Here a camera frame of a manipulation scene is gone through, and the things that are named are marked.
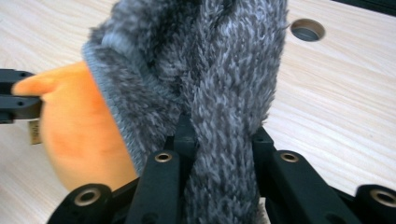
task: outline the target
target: orange plush toy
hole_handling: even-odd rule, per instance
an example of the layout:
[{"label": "orange plush toy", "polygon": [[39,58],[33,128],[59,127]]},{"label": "orange plush toy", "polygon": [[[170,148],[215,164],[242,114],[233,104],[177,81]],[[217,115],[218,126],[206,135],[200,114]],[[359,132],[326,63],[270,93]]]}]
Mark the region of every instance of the orange plush toy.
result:
[{"label": "orange plush toy", "polygon": [[87,64],[74,63],[26,78],[12,92],[41,97],[42,141],[68,189],[102,183],[114,190],[136,178],[119,129]]}]

